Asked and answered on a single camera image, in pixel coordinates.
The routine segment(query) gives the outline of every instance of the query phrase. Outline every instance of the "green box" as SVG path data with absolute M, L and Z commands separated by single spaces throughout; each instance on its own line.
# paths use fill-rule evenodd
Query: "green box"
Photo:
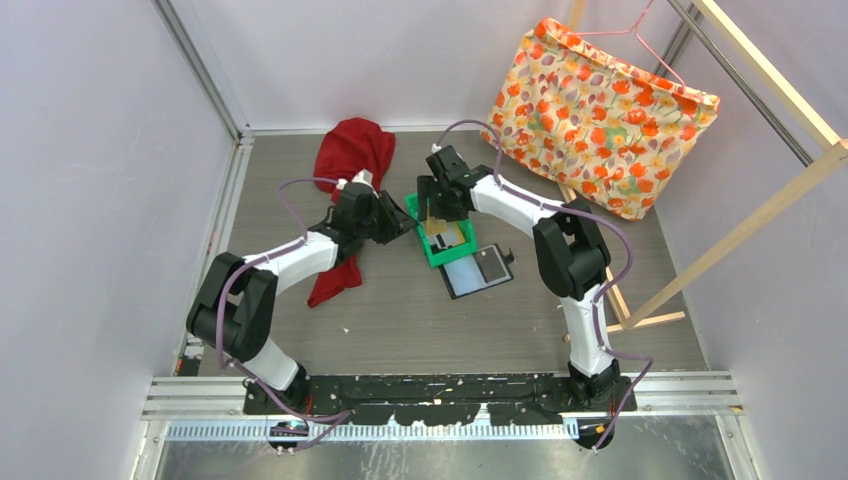
M 406 208 L 412 218 L 418 218 L 418 194 L 413 193 L 403 198 L 406 203 Z M 448 262 L 458 260 L 466 255 L 471 255 L 477 251 L 477 236 L 474 234 L 474 226 L 471 225 L 471 220 L 462 220 L 457 222 L 459 230 L 465 237 L 465 243 L 456 247 L 449 248 L 439 253 L 433 253 L 430 250 L 430 242 L 427 241 L 427 232 L 424 226 L 418 224 L 418 238 L 421 239 L 421 246 L 424 248 L 424 254 L 427 255 L 427 260 L 431 267 L 438 267 Z

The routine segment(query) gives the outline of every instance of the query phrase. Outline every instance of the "wood-grain floor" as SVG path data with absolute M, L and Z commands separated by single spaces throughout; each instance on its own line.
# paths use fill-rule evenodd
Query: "wood-grain floor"
M 413 193 L 417 175 L 428 172 L 424 159 L 435 133 L 400 133 L 383 188 L 403 204 Z M 230 251 L 246 255 L 266 251 L 298 235 L 294 219 L 276 196 L 285 180 L 311 176 L 321 135 L 259 137 L 253 147 L 235 218 Z M 449 137 L 470 165 L 491 164 L 494 150 L 475 132 Z M 560 199 L 557 186 L 506 159 L 502 174 L 540 195 Z M 320 221 L 330 196 L 311 184 L 286 192 L 308 225 Z M 606 214 L 602 209 L 595 211 Z M 438 270 L 431 269 L 414 233 L 386 246 L 366 243 L 359 256 L 364 284 L 310 309 L 306 299 L 314 279 L 278 297 L 271 336 L 287 354 L 315 374 L 460 373 L 565 371 L 567 333 L 558 301 L 542 284 L 529 237 L 488 216 L 472 214 L 480 246 L 498 243 L 512 249 L 515 280 L 451 300 Z M 638 223 L 615 218 L 635 246 L 635 264 L 621 283 L 631 310 L 674 276 L 674 268 L 655 213 Z M 621 243 L 604 232 L 613 256 L 613 271 L 624 264 Z M 657 314 L 685 309 L 678 295 Z M 613 321 L 607 308 L 607 319 Z M 622 351 L 650 354 L 657 369 L 705 368 L 695 332 L 686 319 L 666 325 L 616 333 L 612 345 Z M 625 361 L 624 371 L 643 365 Z M 217 375 L 207 351 L 201 375 Z

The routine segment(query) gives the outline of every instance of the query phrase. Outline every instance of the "floral fabric bag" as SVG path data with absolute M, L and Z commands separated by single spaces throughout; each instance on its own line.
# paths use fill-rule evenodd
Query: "floral fabric bag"
M 641 219 L 716 118 L 719 98 L 568 32 L 546 18 L 524 36 L 488 121 L 522 165 Z

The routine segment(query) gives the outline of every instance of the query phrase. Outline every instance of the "light purple wall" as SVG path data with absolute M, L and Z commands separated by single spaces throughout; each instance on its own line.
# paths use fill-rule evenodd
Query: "light purple wall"
M 646 3 L 590 2 L 582 29 L 627 29 Z M 352 116 L 384 126 L 484 118 L 522 35 L 544 17 L 565 22 L 570 8 L 562 0 L 175 4 L 213 73 L 231 84 L 230 110 L 254 129 L 325 129 Z M 676 18 L 664 1 L 645 18 L 643 36 L 660 53 Z M 646 69 L 657 63 L 632 37 L 593 40 Z
M 232 143 L 151 2 L 0 2 L 0 478 L 129 475 Z
M 848 136 L 848 3 L 720 3 L 831 126 Z M 725 42 L 718 43 L 740 63 Z M 657 205 L 681 271 L 802 166 L 697 40 L 678 71 L 692 86 L 722 97 L 719 119 Z M 777 110 L 818 156 L 821 150 Z M 848 425 L 847 189 L 843 169 L 685 292 L 710 364 L 733 373 L 765 478 L 844 478 L 848 467 L 842 452 Z

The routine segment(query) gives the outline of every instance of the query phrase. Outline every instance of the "metal rail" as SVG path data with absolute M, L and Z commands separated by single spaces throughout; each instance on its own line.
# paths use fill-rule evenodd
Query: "metal rail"
M 798 157 L 798 160 L 804 165 L 804 167 L 810 166 L 813 163 L 813 157 L 810 156 L 809 152 L 807 152 L 807 150 L 798 142 L 798 139 L 796 139 L 789 129 L 786 128 L 786 125 L 777 118 L 771 108 L 769 108 L 757 92 L 754 91 L 748 81 L 745 80 L 745 77 L 743 77 L 739 71 L 736 70 L 736 67 L 730 63 L 730 60 L 724 56 L 718 46 L 716 46 L 715 42 L 710 39 L 710 37 L 698 24 L 695 17 L 689 14 L 686 8 L 680 3 L 680 0 L 668 0 L 668 3 L 671 5 L 671 8 L 677 12 L 683 23 L 689 27 L 707 51 L 709 51 L 713 58 L 715 58 L 719 65 L 721 65 L 727 75 L 730 76 L 733 83 L 742 90 L 742 93 L 744 93 L 746 97 L 748 97 L 748 100 L 751 101 L 757 111 L 760 112 L 760 115 L 762 115 L 771 128 L 774 129 L 780 139 L 783 140 L 783 143 L 789 147 L 789 150 Z
M 704 18 L 704 14 L 698 10 L 698 7 L 695 6 L 694 3 L 689 4 L 689 8 L 686 9 L 686 13 L 692 16 L 696 22 L 700 24 L 701 19 Z M 668 41 L 668 46 L 665 47 L 665 52 L 662 54 L 662 59 L 666 65 L 673 65 L 677 62 L 677 59 L 680 58 L 680 54 L 683 53 L 683 50 L 689 45 L 689 41 L 692 40 L 692 30 L 686 26 L 686 23 L 681 19 L 677 24 L 677 28 L 674 30 L 674 33 L 671 35 L 671 39 Z M 654 68 L 654 75 L 664 77 L 668 75 L 668 69 L 665 68 L 661 62 L 657 62 L 657 66 Z
M 185 25 L 183 25 L 183 22 L 177 14 L 171 0 L 151 0 L 151 3 L 153 3 L 153 6 L 156 7 L 156 11 L 162 18 L 162 23 L 164 23 L 165 27 L 168 28 L 171 36 L 174 37 L 177 47 L 180 49 L 183 57 L 185 57 L 189 68 L 192 73 L 194 73 L 194 77 L 197 79 L 197 83 L 200 84 L 200 88 L 203 89 L 203 93 L 206 94 L 206 98 L 208 98 L 209 102 L 212 104 L 212 108 L 215 109 L 215 113 L 218 114 L 218 117 L 224 124 L 224 128 L 227 129 L 227 132 L 233 139 L 240 138 L 242 131 L 239 126 L 236 125 L 232 113 L 229 108 L 227 108 L 227 104 L 221 96 L 221 92 L 219 92 L 218 88 L 215 86 L 215 81 L 212 79 L 209 69 L 206 68 L 206 65 L 203 63 L 200 53 L 195 47 L 191 37 L 189 37 Z
M 247 416 L 242 413 L 242 377 L 157 377 L 147 396 L 141 419 L 293 420 L 289 415 Z M 636 386 L 638 409 L 628 416 L 739 415 L 741 400 L 728 372 L 659 372 Z M 563 418 L 592 418 L 603 412 L 569 412 Z M 478 418 L 488 420 L 481 408 Z

